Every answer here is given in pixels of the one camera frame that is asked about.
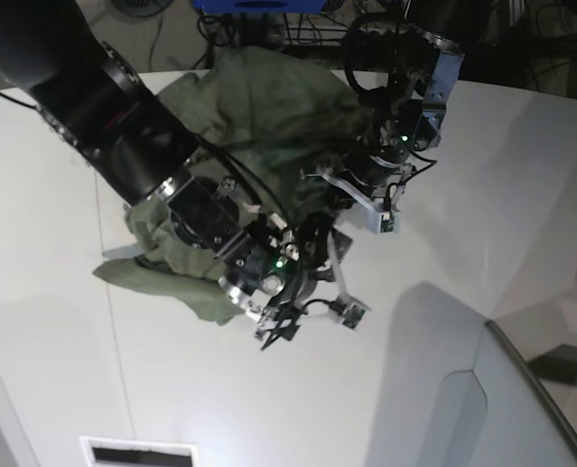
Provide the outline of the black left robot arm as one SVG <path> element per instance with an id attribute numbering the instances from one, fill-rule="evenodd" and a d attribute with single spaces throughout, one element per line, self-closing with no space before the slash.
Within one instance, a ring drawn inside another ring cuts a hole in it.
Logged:
<path id="1" fill-rule="evenodd" d="M 369 198 L 417 172 L 411 157 L 437 147 L 464 54 L 400 8 L 367 13 L 343 36 L 343 71 L 369 120 L 344 156 L 342 177 Z"/>

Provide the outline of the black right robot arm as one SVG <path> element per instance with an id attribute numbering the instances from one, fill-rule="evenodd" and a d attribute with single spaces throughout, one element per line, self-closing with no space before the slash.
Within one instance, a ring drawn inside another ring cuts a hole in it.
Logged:
<path id="1" fill-rule="evenodd" d="M 73 1 L 0 1 L 0 72 L 128 204 L 162 202 L 173 236 L 223 264 L 216 281 L 180 275 L 186 304 L 251 314 L 265 344 L 291 340 L 307 309 L 299 232 L 268 184 L 191 132 Z"/>

